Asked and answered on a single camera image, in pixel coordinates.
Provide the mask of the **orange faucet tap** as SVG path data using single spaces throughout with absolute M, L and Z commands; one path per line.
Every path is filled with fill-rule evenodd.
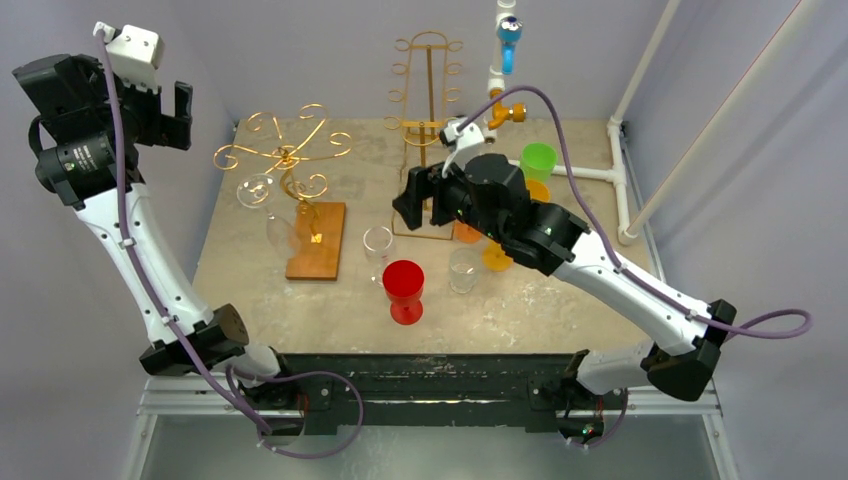
M 495 131 L 508 121 L 522 123 L 526 118 L 527 109 L 523 103 L 505 105 L 502 101 L 498 101 L 492 106 L 491 119 L 487 121 L 486 125 L 489 130 Z

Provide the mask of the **red plastic goblet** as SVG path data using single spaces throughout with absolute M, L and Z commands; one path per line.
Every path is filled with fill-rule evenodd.
M 418 322 L 423 315 L 421 296 L 425 275 L 422 268 L 410 260 L 397 260 L 385 268 L 382 280 L 392 319 L 400 325 Z

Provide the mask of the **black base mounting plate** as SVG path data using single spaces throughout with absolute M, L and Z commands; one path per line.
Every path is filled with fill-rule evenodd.
M 247 390 L 261 410 L 299 410 L 308 435 L 342 425 L 521 427 L 586 442 L 625 394 L 590 393 L 576 354 L 287 354 L 283 382 Z

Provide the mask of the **gold swirl wine glass rack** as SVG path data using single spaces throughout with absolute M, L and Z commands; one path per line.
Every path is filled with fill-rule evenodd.
M 285 261 L 280 257 L 285 267 L 285 278 L 291 281 L 335 281 L 339 275 L 346 204 L 320 199 L 329 190 L 325 174 L 315 172 L 302 179 L 297 175 L 309 162 L 340 159 L 348 155 L 352 150 L 352 137 L 347 132 L 330 131 L 327 142 L 337 151 L 325 156 L 306 156 L 304 149 L 324 131 L 328 111 L 319 103 L 306 104 L 300 108 L 298 118 L 314 120 L 316 124 L 303 139 L 289 142 L 285 139 L 279 117 L 271 112 L 252 114 L 246 119 L 246 129 L 252 133 L 271 132 L 276 139 L 275 146 L 261 150 L 231 142 L 214 152 L 213 165 L 221 171 L 232 171 L 247 159 L 265 161 L 267 165 L 253 174 L 267 173 L 278 182 L 282 190 L 278 197 L 282 214 L 294 226 L 301 243 L 299 252 L 292 259 Z

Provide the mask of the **yellow goblet front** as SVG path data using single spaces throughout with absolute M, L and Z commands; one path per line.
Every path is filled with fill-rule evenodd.
M 483 265 L 493 272 L 508 270 L 514 263 L 503 248 L 494 241 L 489 241 L 482 252 Z

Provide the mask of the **aluminium rail frame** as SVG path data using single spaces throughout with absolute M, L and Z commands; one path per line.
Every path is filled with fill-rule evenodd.
M 718 397 L 630 393 L 618 430 L 581 449 L 520 428 L 364 428 L 344 451 L 298 460 L 261 449 L 250 422 L 198 378 L 151 379 L 127 479 L 735 479 Z

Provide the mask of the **clear stemmed glass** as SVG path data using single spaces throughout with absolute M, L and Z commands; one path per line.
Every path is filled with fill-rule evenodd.
M 362 243 L 366 258 L 372 267 L 370 279 L 382 287 L 383 273 L 394 253 L 395 236 L 389 227 L 375 226 L 364 232 Z

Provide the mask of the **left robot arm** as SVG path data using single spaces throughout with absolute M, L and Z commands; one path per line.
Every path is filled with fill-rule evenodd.
M 193 290 L 138 167 L 140 146 L 189 149 L 192 86 L 175 83 L 165 114 L 159 87 L 88 55 L 37 59 L 13 77 L 37 109 L 28 131 L 37 180 L 97 237 L 138 306 L 149 342 L 142 368 L 182 376 L 232 366 L 264 377 L 259 395 L 272 408 L 292 405 L 298 382 L 278 354 L 251 341 L 234 306 L 212 308 Z

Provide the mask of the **white pvc pipe frame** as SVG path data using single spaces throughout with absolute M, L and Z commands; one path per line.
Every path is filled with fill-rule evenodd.
M 515 1 L 498 1 L 496 3 L 496 14 L 492 24 L 495 34 L 495 49 L 493 51 L 491 65 L 489 66 L 486 88 L 487 97 L 490 99 L 503 93 L 506 89 L 506 77 L 509 75 L 503 75 L 501 72 L 501 44 L 497 37 L 497 28 L 502 18 L 510 15 L 517 17 L 516 5 L 517 3 Z M 641 85 L 661 41 L 664 40 L 679 6 L 680 2 L 677 0 L 670 0 L 666 3 L 622 98 L 607 122 L 606 133 L 612 154 L 611 166 L 606 170 L 578 167 L 571 174 L 573 178 L 604 181 L 612 186 L 617 209 L 617 239 L 623 245 L 631 245 L 639 238 L 638 229 L 632 225 L 630 218 L 630 195 L 628 193 L 627 169 L 624 160 L 624 114 L 627 112 L 638 87 Z M 491 131 L 486 125 L 487 121 L 491 119 L 491 108 L 487 111 L 486 116 L 483 117 L 483 126 L 481 127 L 485 142 L 488 144 L 493 144 L 497 141 L 497 130 Z

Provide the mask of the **small clear tumbler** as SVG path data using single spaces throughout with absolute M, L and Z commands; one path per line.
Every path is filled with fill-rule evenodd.
M 455 250 L 449 257 L 449 285 L 458 294 L 469 293 L 479 279 L 478 254 L 470 248 Z

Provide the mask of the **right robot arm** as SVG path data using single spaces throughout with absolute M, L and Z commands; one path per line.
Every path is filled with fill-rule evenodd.
M 591 351 L 561 381 L 564 399 L 584 407 L 616 388 L 653 386 L 682 401 L 698 400 L 716 369 L 725 332 L 702 315 L 731 325 L 735 308 L 684 295 L 639 266 L 615 263 L 601 235 L 564 207 L 534 200 L 522 171 L 501 154 L 483 154 L 464 168 L 414 167 L 392 202 L 405 225 L 459 221 L 499 244 L 515 263 L 592 295 L 648 335 L 621 351 Z

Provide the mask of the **clear wine glass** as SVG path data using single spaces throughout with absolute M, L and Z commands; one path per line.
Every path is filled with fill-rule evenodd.
M 245 208 L 265 215 L 268 242 L 283 260 L 288 261 L 299 252 L 301 243 L 294 226 L 282 214 L 278 202 L 281 192 L 274 177 L 258 173 L 238 183 L 236 197 Z

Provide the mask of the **orange plastic goblet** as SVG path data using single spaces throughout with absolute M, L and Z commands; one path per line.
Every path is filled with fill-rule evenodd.
M 482 238 L 482 234 L 472 227 L 456 221 L 453 226 L 454 239 L 466 244 L 474 244 Z

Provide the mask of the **yellow goblet rear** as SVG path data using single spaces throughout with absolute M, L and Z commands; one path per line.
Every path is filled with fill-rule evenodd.
M 550 190 L 544 183 L 528 179 L 525 181 L 525 185 L 532 200 L 540 202 L 549 202 L 551 200 Z

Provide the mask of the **green plastic cup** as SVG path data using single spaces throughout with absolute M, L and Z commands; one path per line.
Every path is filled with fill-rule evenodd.
M 521 151 L 519 167 L 526 180 L 545 183 L 558 162 L 557 151 L 541 142 L 527 144 Z

